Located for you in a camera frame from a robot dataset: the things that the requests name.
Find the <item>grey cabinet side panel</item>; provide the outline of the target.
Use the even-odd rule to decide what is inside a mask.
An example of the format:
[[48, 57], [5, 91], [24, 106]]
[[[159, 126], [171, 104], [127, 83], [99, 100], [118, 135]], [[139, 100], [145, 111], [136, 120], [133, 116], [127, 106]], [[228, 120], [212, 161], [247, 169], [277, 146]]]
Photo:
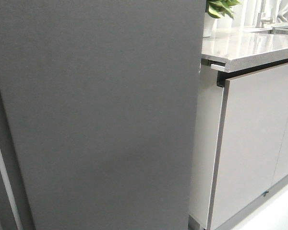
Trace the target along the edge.
[[223, 88], [217, 86], [218, 71], [201, 65], [195, 121], [189, 214], [204, 228], [212, 191]]

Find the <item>stainless steel sink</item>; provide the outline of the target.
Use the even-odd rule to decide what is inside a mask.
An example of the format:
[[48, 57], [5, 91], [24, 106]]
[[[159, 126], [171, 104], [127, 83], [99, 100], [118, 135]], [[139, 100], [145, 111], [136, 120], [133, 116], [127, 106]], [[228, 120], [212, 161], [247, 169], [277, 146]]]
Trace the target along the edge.
[[285, 35], [288, 36], [288, 23], [277, 24], [264, 28], [249, 28], [245, 30], [249, 33], [262, 33], [262, 34], [272, 34], [272, 35]]

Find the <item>steel kitchen faucet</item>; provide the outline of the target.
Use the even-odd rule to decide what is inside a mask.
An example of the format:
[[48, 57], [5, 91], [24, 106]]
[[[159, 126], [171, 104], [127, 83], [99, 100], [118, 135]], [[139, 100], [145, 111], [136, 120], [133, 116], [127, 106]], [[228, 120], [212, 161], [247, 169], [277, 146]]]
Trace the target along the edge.
[[272, 7], [270, 10], [270, 17], [266, 16], [265, 7], [267, 0], [262, 0], [260, 4], [260, 10], [257, 14], [256, 28], [263, 28], [265, 24], [272, 24], [274, 22], [275, 9]]

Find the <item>grey cabinet door left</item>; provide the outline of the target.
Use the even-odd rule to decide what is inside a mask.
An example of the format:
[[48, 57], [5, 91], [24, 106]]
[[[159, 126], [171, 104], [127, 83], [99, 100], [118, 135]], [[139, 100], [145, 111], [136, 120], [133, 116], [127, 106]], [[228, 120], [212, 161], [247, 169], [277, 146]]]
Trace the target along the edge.
[[288, 63], [225, 81], [209, 229], [271, 187], [288, 123]]

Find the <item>grey fridge body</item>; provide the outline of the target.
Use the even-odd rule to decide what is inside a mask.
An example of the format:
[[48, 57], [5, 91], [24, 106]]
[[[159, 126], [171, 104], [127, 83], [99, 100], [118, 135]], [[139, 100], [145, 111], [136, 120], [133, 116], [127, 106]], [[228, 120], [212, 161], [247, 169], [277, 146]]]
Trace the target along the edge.
[[0, 230], [33, 230], [30, 206], [0, 92]]

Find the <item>grey speckled stone countertop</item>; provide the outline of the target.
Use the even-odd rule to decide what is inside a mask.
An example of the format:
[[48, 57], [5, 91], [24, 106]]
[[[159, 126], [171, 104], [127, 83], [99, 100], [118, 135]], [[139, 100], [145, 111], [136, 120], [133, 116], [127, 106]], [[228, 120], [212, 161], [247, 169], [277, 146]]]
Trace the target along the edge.
[[219, 28], [203, 39], [202, 59], [212, 69], [231, 73], [288, 59], [288, 35], [271, 34], [271, 27]]

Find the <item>white ribbed plant pot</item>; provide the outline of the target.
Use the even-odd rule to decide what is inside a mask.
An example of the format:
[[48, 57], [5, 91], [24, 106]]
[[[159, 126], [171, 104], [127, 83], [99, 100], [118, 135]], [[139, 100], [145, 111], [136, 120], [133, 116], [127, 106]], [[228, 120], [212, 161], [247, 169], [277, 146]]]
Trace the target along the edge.
[[213, 31], [214, 24], [217, 22], [216, 18], [205, 14], [204, 16], [204, 30], [203, 30], [203, 38], [210, 37]]

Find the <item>green potted plant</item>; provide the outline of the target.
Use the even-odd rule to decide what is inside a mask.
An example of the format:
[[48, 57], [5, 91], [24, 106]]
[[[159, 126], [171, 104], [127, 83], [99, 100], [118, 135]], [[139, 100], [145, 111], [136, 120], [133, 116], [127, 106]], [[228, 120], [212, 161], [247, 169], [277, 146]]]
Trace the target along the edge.
[[205, 12], [214, 19], [220, 19], [226, 15], [234, 19], [233, 7], [240, 4], [239, 0], [207, 0]]

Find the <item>white curtain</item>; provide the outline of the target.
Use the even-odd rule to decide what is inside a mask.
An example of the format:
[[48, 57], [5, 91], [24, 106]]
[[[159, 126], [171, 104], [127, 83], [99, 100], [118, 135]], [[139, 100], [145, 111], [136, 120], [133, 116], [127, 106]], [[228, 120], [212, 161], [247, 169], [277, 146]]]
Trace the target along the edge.
[[263, 19], [273, 23], [288, 23], [288, 0], [242, 0], [234, 7], [230, 26], [256, 25], [260, 12], [265, 14]]

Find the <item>dark grey fridge door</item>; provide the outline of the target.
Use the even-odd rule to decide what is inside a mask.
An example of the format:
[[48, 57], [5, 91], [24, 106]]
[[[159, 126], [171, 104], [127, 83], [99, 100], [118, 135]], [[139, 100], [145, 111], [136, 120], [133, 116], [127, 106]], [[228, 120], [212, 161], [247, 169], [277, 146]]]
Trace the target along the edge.
[[0, 0], [0, 93], [38, 230], [185, 230], [203, 0]]

